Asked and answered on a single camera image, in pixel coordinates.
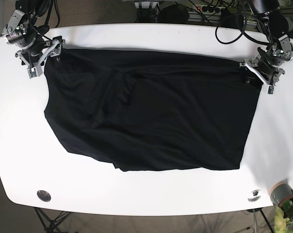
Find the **left gripper body silver black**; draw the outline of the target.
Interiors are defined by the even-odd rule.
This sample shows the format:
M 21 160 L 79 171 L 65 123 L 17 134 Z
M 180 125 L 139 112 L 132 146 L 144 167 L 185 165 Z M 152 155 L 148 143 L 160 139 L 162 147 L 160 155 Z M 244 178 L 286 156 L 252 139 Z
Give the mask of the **left gripper body silver black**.
M 261 82 L 264 93 L 272 95 L 279 81 L 280 76 L 285 74 L 285 70 L 276 65 L 271 65 L 259 54 L 254 58 L 245 58 L 239 63 L 240 67 L 253 73 Z

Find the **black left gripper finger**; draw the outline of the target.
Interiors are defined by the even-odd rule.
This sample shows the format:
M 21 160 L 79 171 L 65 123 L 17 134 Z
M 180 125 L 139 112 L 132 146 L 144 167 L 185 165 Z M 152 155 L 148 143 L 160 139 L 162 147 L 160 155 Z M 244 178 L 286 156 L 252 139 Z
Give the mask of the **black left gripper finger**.
M 251 83 L 253 83 L 255 78 L 246 76 L 244 80 L 245 80 L 246 84 L 251 84 Z

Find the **right gripper body silver black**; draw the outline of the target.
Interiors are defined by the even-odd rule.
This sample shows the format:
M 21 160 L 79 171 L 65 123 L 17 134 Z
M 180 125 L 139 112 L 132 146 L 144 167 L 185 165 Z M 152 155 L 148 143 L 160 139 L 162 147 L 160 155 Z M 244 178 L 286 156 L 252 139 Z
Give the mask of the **right gripper body silver black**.
M 42 66 L 48 57 L 57 57 L 60 61 L 63 44 L 65 40 L 62 36 L 54 37 L 51 41 L 35 41 L 28 49 L 17 51 L 15 57 L 27 67 L 29 78 L 32 79 L 43 74 Z

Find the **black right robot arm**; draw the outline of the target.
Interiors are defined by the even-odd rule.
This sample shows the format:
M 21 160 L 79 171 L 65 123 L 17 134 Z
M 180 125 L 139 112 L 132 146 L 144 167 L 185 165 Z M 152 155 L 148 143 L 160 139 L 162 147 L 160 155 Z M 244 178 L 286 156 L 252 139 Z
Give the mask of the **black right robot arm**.
M 60 61 L 65 40 L 61 36 L 49 38 L 49 20 L 52 9 L 60 23 L 59 7 L 56 0 L 17 0 L 16 9 L 4 26 L 2 36 L 7 44 L 20 48 L 15 57 L 27 67 L 30 78 L 43 74 L 42 66 L 48 57 Z

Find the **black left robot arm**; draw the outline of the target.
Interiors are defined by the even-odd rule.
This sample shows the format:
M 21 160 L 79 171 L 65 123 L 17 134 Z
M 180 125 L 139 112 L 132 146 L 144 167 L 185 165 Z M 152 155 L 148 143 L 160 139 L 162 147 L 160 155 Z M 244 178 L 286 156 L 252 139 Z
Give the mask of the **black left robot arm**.
M 268 43 L 261 42 L 266 50 L 258 48 L 258 55 L 244 59 L 240 66 L 254 73 L 262 81 L 264 91 L 271 95 L 280 76 L 285 73 L 280 66 L 293 59 L 289 24 L 280 12 L 277 0 L 248 0 L 247 3 L 257 19 L 259 31 L 266 36 Z

